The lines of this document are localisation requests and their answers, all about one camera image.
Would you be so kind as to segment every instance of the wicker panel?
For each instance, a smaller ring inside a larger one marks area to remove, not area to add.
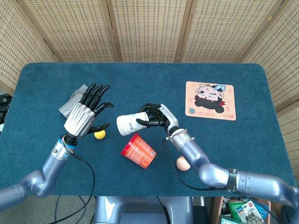
[[[275,0],[198,0],[182,62],[233,62]]]
[[[54,59],[11,0],[0,0],[0,8],[0,85],[13,94],[24,65]]]
[[[266,71],[275,106],[299,94],[299,0],[291,0],[245,60]]]
[[[278,117],[285,146],[296,177],[299,177],[299,104]]]
[[[125,62],[174,62],[186,0],[112,0]]]
[[[63,61],[114,61],[100,0],[25,0],[24,3]]]

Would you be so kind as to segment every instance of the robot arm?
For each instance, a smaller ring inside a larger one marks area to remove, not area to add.
[[[172,144],[181,152],[190,166],[198,171],[200,180],[211,188],[222,187],[227,191],[240,192],[250,197],[264,198],[270,201],[282,203],[294,208],[298,206],[298,188],[289,186],[282,179],[257,173],[240,171],[237,169],[226,169],[216,164],[210,163],[208,156],[196,144],[186,129],[179,128],[178,120],[161,104],[156,105],[158,112],[153,112],[150,108],[155,108],[153,104],[147,104],[141,108],[148,115],[153,116],[149,123],[137,119],[137,122],[150,125],[151,121],[159,121],[160,126],[164,126]]]
[[[105,130],[109,124],[91,127],[95,117],[106,107],[113,107],[107,102],[97,107],[103,94],[109,86],[96,84],[88,87],[79,103],[71,111],[64,127],[66,134],[61,136],[52,149],[42,170],[36,170],[24,177],[18,184],[0,190],[0,211],[15,206],[24,201],[27,191],[32,191],[38,197],[48,196],[56,185],[56,180],[67,160],[74,156],[77,139],[83,138],[87,133]]]

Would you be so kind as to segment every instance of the table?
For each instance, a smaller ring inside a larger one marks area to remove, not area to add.
[[[236,121],[187,117],[185,83],[197,81],[231,84],[235,89]],[[76,153],[96,173],[98,196],[218,196],[222,192],[198,192],[175,176],[161,139],[163,128],[139,131],[157,156],[143,169],[121,156],[132,137],[121,136],[116,117],[131,114],[145,103],[163,103],[180,126],[206,152],[211,162],[277,175],[288,184],[294,178],[271,100],[265,72],[257,64],[211,63],[31,63],[26,65],[15,90],[7,121],[0,136],[0,188],[17,183],[41,169],[58,137],[65,133],[65,117],[58,108],[82,84],[109,84],[102,102],[105,109],[95,125],[110,123],[103,140],[87,135],[78,141]],[[179,152],[169,143],[172,159]],[[192,186],[205,187],[195,170],[180,172]],[[70,159],[57,180],[53,194],[89,195],[92,175],[82,162]]]

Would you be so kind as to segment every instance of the yellow ball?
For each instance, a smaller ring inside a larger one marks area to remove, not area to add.
[[[96,139],[103,139],[106,136],[105,130],[100,131],[100,132],[95,132],[94,136]]]

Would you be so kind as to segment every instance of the red cup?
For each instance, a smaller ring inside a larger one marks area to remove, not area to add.
[[[122,150],[121,155],[146,169],[157,153],[136,133]]]

